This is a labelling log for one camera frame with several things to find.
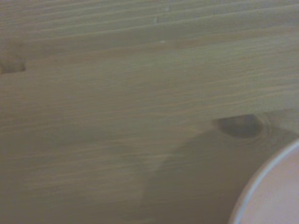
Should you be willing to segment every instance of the white plate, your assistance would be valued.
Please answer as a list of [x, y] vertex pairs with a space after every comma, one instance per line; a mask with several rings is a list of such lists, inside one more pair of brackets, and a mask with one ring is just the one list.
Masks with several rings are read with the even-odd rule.
[[251, 178], [229, 224], [299, 222], [299, 140], [271, 157]]

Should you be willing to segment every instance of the wood knot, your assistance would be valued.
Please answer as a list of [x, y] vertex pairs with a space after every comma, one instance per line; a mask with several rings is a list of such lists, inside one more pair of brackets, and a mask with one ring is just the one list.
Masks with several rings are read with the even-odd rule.
[[22, 43], [6, 41], [0, 49], [0, 74], [26, 70], [26, 61], [22, 55]]
[[214, 121], [216, 127], [234, 138], [255, 138], [263, 132], [263, 122], [256, 115], [244, 115]]

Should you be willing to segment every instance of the white bowl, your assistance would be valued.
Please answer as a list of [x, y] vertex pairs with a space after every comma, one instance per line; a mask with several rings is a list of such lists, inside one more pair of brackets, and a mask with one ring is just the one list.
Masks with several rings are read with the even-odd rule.
[[229, 224], [299, 222], [299, 140], [274, 154], [251, 178]]

